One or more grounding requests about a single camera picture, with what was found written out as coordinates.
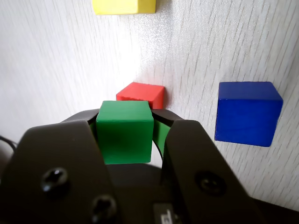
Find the wood grain surface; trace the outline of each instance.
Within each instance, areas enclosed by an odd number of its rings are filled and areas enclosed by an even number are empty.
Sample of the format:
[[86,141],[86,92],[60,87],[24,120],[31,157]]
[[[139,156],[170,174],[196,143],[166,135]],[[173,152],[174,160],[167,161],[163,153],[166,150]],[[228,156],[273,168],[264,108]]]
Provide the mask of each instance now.
[[215,142],[248,193],[299,210],[299,1],[157,0],[95,16],[91,0],[0,0],[0,134],[99,108],[132,81],[214,139],[218,86],[270,81],[284,99],[270,148]]

